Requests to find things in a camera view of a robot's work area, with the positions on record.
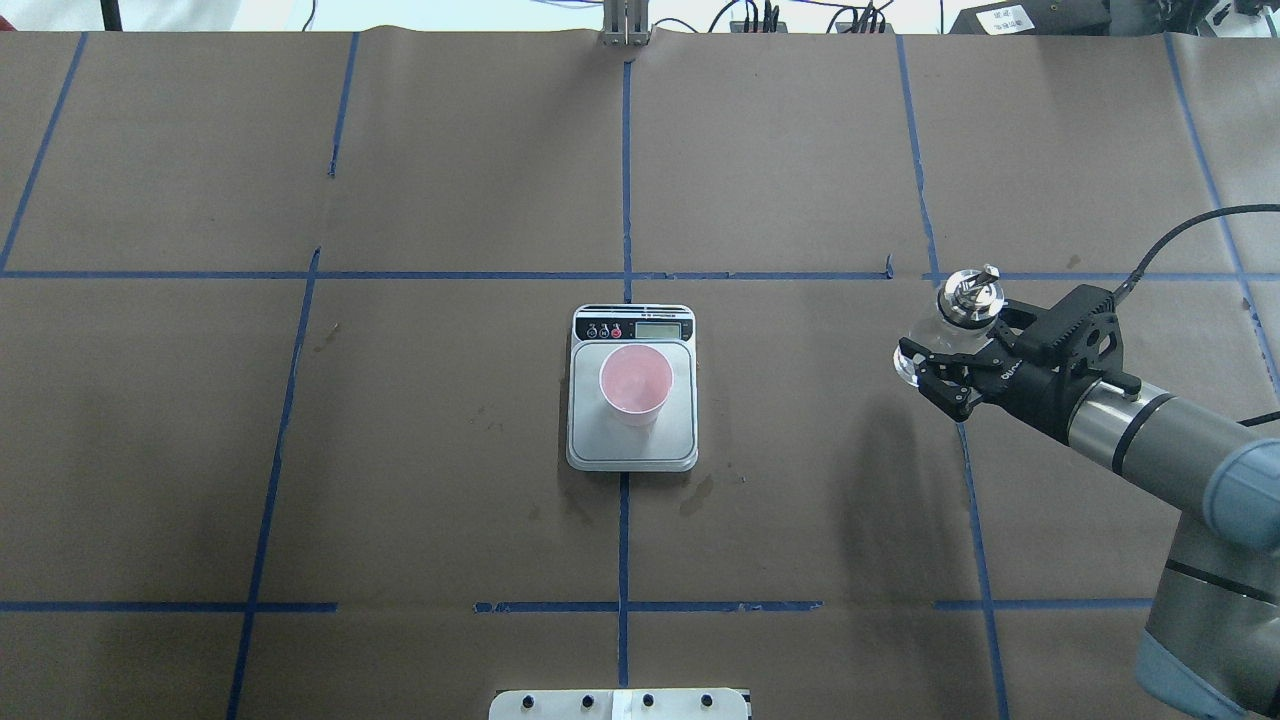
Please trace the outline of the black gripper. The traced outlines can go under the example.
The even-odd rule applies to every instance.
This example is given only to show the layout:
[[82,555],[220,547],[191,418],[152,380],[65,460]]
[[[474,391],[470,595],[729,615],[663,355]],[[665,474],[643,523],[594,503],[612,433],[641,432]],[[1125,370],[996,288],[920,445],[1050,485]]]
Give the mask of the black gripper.
[[1068,445],[1076,409],[1100,378],[1024,359],[1037,354],[1036,340],[1023,336],[1039,316],[1039,306],[1010,299],[988,332],[992,341],[978,355],[936,352],[910,338],[900,338],[897,350],[911,364],[919,395],[952,421],[966,421],[983,402]]

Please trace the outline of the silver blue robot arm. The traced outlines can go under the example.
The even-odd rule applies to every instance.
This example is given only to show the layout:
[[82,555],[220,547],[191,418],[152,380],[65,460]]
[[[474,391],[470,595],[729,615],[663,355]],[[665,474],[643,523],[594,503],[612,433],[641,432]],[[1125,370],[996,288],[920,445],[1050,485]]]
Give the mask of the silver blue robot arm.
[[1009,301],[960,343],[904,336],[895,361],[955,421],[1000,407],[1176,509],[1137,682],[1193,719],[1275,719],[1277,441],[1126,373],[1117,304],[1091,284]]

